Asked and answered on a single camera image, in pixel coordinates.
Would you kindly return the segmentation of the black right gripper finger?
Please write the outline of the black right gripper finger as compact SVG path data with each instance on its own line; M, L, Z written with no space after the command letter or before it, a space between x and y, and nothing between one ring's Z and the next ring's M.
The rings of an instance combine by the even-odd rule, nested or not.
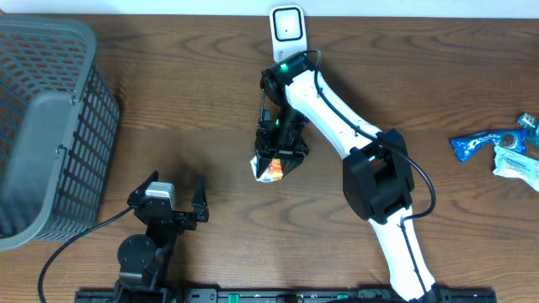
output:
M286 177L294 169L299 167L303 163L304 158L305 156L303 154L289 155L286 157L282 157L280 159L280 165L281 165L283 177Z
M257 155L254 157L254 176L257 179L272 179L271 163L273 159L271 157L261 157Z

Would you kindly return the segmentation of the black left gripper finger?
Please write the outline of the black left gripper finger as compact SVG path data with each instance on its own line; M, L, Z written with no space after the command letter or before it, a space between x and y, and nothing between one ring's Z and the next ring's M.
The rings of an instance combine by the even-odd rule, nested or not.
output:
M201 177L197 183L195 194L191 200L193 210L208 210L205 196L205 177Z
M158 171L154 170L150 176L139 185L128 197L129 205L141 205L146 199L146 190L152 182L158 181Z

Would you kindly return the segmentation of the blue Oreo cookie pack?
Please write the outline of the blue Oreo cookie pack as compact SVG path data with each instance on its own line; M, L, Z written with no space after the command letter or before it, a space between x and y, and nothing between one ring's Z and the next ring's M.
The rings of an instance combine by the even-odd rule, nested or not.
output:
M518 130L486 130L468 136L450 139L450 145L459 162L467 162L483 146L501 146L513 152L526 154L527 131Z

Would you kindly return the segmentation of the white wet wipes pack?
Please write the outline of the white wet wipes pack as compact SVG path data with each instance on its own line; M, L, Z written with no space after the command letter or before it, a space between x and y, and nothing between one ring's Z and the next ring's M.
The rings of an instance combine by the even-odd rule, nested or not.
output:
M518 178L538 191L538 161L501 146L494 147L493 174L504 178Z

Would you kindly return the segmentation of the teal mouthwash bottle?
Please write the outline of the teal mouthwash bottle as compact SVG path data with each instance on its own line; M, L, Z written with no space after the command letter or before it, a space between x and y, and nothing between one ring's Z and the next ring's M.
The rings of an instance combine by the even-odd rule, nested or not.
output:
M527 140L535 147L539 147L538 119L531 114L523 113L517 120L517 124L526 130Z

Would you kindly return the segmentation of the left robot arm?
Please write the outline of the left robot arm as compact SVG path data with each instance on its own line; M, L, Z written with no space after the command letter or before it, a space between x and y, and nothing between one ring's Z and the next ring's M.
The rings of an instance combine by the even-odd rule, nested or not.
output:
M210 214L205 196L205 179L200 178L192 211L179 211L172 183L158 180L153 172L129 196L127 204L147 227L143 234L127 237L117 252L120 264L113 303L181 302L182 291L166 281L176 240L185 231L194 231L199 222L206 223Z

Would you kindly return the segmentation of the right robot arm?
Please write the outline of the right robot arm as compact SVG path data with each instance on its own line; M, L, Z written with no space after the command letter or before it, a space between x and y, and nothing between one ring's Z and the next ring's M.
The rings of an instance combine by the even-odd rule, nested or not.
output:
M300 51L261 72L262 99L279 107L276 118L260 110L253 174L260 182L281 180L302 164L309 148L302 130L313 124L342 160L343 193L350 208L376 233L393 290L405 301L431 302L436 282L414 231L414 173L435 189L408 155L397 130L384 132L363 120L326 83L320 63Z

